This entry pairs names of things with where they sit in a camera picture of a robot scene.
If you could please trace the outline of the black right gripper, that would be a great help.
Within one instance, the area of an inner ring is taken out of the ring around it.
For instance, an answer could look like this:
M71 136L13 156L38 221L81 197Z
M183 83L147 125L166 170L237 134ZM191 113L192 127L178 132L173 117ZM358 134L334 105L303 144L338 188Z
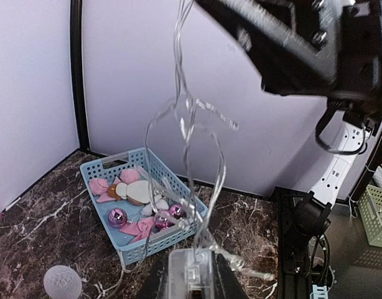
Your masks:
M321 96L382 118L382 1L199 1L265 92Z

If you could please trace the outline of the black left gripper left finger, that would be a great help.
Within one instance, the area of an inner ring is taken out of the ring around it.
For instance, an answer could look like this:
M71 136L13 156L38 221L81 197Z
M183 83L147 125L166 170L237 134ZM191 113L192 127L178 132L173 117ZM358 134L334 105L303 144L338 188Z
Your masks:
M158 260L138 291L137 299L166 299L169 259Z

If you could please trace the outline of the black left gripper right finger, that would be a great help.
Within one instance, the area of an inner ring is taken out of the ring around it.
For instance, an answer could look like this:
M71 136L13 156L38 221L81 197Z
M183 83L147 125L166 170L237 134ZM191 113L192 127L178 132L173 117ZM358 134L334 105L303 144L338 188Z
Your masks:
M213 284L215 298L218 299L248 299L240 282L222 255L213 257Z

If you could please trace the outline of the clear string light garland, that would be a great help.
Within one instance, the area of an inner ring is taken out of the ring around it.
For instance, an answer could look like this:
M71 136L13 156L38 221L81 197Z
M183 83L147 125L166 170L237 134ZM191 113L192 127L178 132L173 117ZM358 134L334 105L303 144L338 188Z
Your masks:
M160 191L163 196L170 202L180 204L180 207L185 212L185 216L180 219L176 219L174 216L169 215L165 210L158 210L157 201L152 200L152 210L155 213L152 224L143 230L143 236L139 240L145 240L147 247L150 237L158 228L158 221L163 220L166 217L166 222L172 223L173 226L180 227L181 229L187 229L191 224L197 230L194 236L193 245L191 248L176 249L173 250L168 257L168 286L167 286L167 298L215 298L214 284L213 284L213 257L214 255L222 255L228 262L231 270L242 273L250 277L255 277L263 280L274 280L275 276L271 273L262 273L250 268L245 268L245 261L239 255L233 255L220 247L212 234L208 229L208 223L213 212L214 205L220 195L220 191L223 187L223 183L226 176L226 165L223 152L221 150L220 142L216 134L203 126L201 123L195 122L196 112L198 109L203 111L209 111L210 113L219 117L228 127L232 130L237 130L238 125L223 116L216 108L212 107L209 103L194 98L188 89L184 70L182 67L182 48L181 48L181 33L184 22L192 8L194 1L179 1L179 8L177 11L177 18L173 36L173 51L175 61L175 86L176 93L173 100L169 100L165 108L157 112L152 120L148 123L144 134L144 149L146 150L146 163L148 170L144 170L141 166L137 166L136 169L141 172L141 175L149 182L149 187L152 190ZM184 105L186 114L184 117L178 115L178 108ZM173 114L177 124L180 126L182 138L185 142L183 163L187 173L188 188L190 189L190 195L187 199L181 198L170 187L169 180L164 178L161 183L158 183L151 174L151 160L148 147L149 132L153 125L158 121L165 118L167 115ZM195 196L195 188L192 179L191 166L190 166L190 145L193 133L200 131L206 133L214 140L218 149L218 169L215 179L215 185L213 194L210 198L209 206L206 208L203 202ZM142 221L134 221L132 224L144 224L143 221L146 218L141 218ZM166 227L160 232L168 232L171 227ZM136 266L129 270L126 266L122 266L120 278L116 284L108 289L114 289L107 298L114 298L118 289L122 283L123 275L125 273L132 273L135 271L144 259L140 260ZM80 283L75 283L75 277L71 277L69 274L63 274L63 271L57 279L53 276L53 268L49 269L45 275L47 282L45 283L45 290L50 298L78 298L80 296L82 287Z

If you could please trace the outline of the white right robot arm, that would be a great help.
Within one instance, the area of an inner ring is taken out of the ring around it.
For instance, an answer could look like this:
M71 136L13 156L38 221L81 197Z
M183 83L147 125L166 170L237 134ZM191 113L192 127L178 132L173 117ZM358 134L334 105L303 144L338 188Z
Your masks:
M329 214L354 160L382 121L382 1L199 1L242 45L265 92L321 96L315 141L332 155L292 212L286 235L306 245Z

